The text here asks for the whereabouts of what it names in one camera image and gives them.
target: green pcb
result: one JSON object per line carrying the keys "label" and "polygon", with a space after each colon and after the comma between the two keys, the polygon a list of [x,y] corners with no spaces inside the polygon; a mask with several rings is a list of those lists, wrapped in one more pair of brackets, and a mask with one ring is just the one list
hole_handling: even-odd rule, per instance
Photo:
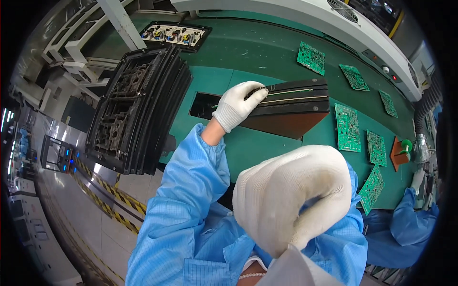
{"label": "green pcb", "polygon": [[383,187],[385,187],[385,183],[383,182],[382,174],[380,174],[380,168],[378,165],[375,165],[361,191],[358,193],[361,196],[361,205],[366,215],[372,210]]}
{"label": "green pcb", "polygon": [[361,152],[358,111],[338,103],[335,103],[334,106],[339,150]]}
{"label": "green pcb", "polygon": [[385,140],[383,137],[367,129],[367,147],[371,163],[387,166],[387,154],[385,152]]}
{"label": "green pcb", "polygon": [[350,65],[339,65],[343,71],[343,74],[350,82],[350,85],[355,90],[369,91],[369,87],[366,82],[363,80],[359,70],[354,66]]}
{"label": "green pcb", "polygon": [[393,100],[391,100],[391,96],[384,92],[381,91],[380,89],[378,90],[380,93],[380,97],[382,98],[383,105],[385,105],[385,110],[387,113],[393,117],[398,118],[398,113],[396,112],[396,109],[394,108]]}
{"label": "green pcb", "polygon": [[322,76],[324,76],[324,56],[325,53],[300,42],[297,62]]}

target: fan grille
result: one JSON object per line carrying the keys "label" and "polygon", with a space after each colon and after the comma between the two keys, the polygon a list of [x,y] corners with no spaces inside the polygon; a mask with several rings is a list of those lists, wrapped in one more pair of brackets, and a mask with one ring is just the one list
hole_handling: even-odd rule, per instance
{"label": "fan grille", "polygon": [[352,9],[343,4],[342,2],[338,0],[327,0],[328,4],[334,8],[334,10],[342,15],[345,19],[357,23],[358,22],[358,17],[353,13]]}

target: black pallet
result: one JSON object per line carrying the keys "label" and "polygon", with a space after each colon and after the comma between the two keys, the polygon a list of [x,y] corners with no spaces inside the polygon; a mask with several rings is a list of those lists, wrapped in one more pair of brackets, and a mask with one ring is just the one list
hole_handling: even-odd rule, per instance
{"label": "black pallet", "polygon": [[175,45],[125,54],[97,106],[87,155],[122,174],[154,175],[191,80]]}

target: flexible duct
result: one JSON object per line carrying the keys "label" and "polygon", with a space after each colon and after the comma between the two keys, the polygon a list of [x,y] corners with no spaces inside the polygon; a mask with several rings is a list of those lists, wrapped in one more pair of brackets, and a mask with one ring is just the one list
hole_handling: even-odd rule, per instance
{"label": "flexible duct", "polygon": [[414,113],[415,133],[424,134],[424,119],[428,112],[442,99],[442,88],[437,72],[431,74],[431,86],[418,101]]}

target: gloved hand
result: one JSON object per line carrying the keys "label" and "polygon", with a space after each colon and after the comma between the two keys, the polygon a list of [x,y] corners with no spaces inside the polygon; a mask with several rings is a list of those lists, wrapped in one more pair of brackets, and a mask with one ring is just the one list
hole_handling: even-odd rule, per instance
{"label": "gloved hand", "polygon": [[245,81],[223,94],[212,115],[226,133],[230,133],[233,128],[242,123],[253,109],[266,98],[269,91],[263,88],[244,100],[250,91],[262,86],[264,85],[257,81]]}
{"label": "gloved hand", "polygon": [[[288,243],[302,250],[342,219],[351,194],[342,154],[330,146],[309,145],[242,171],[232,205],[237,223],[260,248],[278,258]],[[312,198],[317,201],[299,215]]]}

